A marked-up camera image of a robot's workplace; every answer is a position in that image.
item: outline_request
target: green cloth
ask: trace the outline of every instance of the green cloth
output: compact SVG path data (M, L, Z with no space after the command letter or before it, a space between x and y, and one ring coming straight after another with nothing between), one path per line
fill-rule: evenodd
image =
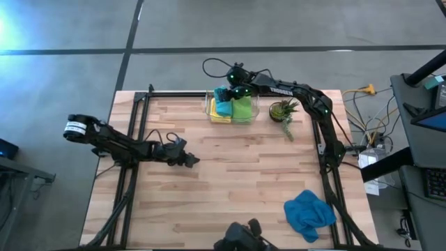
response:
M250 96L243 97L239 100L232 100L232 119L233 122L239 123L251 122L252 107Z

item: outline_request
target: yellow sponge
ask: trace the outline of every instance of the yellow sponge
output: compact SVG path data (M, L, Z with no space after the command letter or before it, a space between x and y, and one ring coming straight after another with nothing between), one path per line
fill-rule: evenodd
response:
M215 104L215 99L213 98L211 100L210 105L210 120L212 122L218 122L218 123L230 123L231 117L230 116L220 116L217 113L217 105Z

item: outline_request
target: concrete floor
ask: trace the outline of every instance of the concrete floor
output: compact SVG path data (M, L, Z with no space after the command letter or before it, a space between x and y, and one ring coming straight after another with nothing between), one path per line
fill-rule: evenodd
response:
M125 48L136 5L137 0L3 0L0 50ZM445 25L434 0L147 0L133 47L437 45L446 40ZM318 89L372 83L382 90L390 86L390 75L410 73L439 52L138 54L130 57L123 89L213 89L221 81L206 77L201 62L216 56ZM107 119L122 60L122 54L0 56L0 138L20 147L17 161L57 173L52 187L26 203L8 250L77 246L98 159L90 146L64 140L63 128L71 113ZM357 103L369 118L391 96L385 91ZM407 146L400 122L397 129L395 150ZM354 134L356 142L360 138ZM394 233L398 210L374 207L372 213L380 243L405 248ZM414 241L413 249L420 244Z

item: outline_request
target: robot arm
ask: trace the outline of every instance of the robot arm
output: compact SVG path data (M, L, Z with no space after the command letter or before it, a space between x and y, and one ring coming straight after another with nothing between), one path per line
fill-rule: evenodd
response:
M306 84L283 82L274 80L260 72L250 73L242 68L243 64L235 64L226 74L231 84L232 96L254 93L278 93L297 98L304 110L315 120L325 141L324 161L330 167L338 167L344 158L346 149L337 140L335 128L331 119L332 101L322 91L311 88Z
M99 157L110 154L119 164L133 165L137 161L166 162L168 165L185 165L192 168L199 161L183 149L187 142L175 135L176 139L167 138L170 143L158 141L137 141L113 129L110 125L93 116L71 114L63 137L71 142L92 144L92 150Z

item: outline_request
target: clear plastic container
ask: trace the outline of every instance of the clear plastic container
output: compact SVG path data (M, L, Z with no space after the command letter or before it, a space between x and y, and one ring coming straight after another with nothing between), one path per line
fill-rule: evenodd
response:
M251 124L256 120L257 115L260 112L259 97L251 96L251 116L247 117L221 117L212 113L212 99L214 98L213 91L206 91L205 108L204 112L208 115L211 123L235 123L235 124Z

